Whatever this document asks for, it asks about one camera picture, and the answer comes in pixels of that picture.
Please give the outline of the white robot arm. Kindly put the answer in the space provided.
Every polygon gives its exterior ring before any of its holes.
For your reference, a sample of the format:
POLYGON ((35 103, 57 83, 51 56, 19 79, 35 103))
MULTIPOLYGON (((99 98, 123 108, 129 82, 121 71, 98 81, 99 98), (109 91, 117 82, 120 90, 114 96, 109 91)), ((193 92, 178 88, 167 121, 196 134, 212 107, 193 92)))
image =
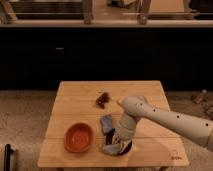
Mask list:
POLYGON ((146 118, 213 152, 213 121, 154 107, 144 96, 125 97, 121 108, 123 114, 115 127, 116 140, 132 140, 138 122, 146 118))

